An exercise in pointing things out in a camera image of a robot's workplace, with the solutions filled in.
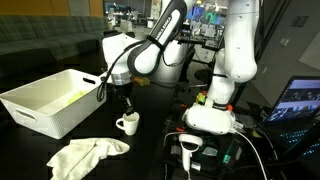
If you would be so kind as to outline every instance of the white plastic basket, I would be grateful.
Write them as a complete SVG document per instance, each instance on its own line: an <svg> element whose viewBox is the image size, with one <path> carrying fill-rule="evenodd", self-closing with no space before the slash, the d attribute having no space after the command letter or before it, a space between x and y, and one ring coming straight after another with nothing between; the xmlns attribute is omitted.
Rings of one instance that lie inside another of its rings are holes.
<svg viewBox="0 0 320 180"><path fill-rule="evenodd" d="M97 76L68 69L0 95L16 123L60 139L100 107Z"/></svg>

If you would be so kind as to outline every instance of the white cloth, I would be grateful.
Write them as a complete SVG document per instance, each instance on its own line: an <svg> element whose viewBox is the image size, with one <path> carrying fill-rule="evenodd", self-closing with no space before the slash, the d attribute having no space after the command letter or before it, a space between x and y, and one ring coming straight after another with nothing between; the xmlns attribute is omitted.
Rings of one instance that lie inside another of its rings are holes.
<svg viewBox="0 0 320 180"><path fill-rule="evenodd" d="M47 163L53 167L51 180L80 180L95 168L100 159L123 154L129 149L129 145L111 138L71 140Z"/></svg>

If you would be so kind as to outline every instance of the table surface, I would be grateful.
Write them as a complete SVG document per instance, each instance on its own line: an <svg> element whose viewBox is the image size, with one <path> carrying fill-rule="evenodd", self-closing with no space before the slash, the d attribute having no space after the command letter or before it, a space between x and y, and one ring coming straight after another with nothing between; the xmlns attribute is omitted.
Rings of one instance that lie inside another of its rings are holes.
<svg viewBox="0 0 320 180"><path fill-rule="evenodd" d="M102 67L105 67L102 52L83 54L1 78L0 93L70 68L100 75ZM14 123L1 103L1 117L10 119L11 126L0 130L0 179L50 179L52 169L46 163L51 157L71 139L91 137L118 139L131 149L123 155L101 160L85 179L147 179L173 95L174 88L154 84L134 86L132 100L141 119L136 135L130 137L115 126L124 112L117 97L110 98L60 140Z"/></svg>

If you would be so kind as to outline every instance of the gray sofa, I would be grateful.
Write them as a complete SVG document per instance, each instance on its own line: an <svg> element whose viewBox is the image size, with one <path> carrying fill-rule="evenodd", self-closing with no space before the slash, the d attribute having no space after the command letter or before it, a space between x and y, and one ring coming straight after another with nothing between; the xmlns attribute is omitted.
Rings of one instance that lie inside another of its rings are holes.
<svg viewBox="0 0 320 180"><path fill-rule="evenodd" d="M107 30L104 17L0 16L0 77L98 49Z"/></svg>

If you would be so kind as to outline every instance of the white coffee mug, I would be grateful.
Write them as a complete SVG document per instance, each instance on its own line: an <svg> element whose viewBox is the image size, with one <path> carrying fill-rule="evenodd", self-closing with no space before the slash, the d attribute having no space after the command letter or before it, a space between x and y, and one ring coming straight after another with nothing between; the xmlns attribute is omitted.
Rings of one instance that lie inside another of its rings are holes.
<svg viewBox="0 0 320 180"><path fill-rule="evenodd" d="M126 114L123 114L122 118L116 121L116 126L119 129L124 130L126 135L132 136L137 131L139 119L140 119L140 116L137 112L134 112L129 116L127 116Z"/></svg>

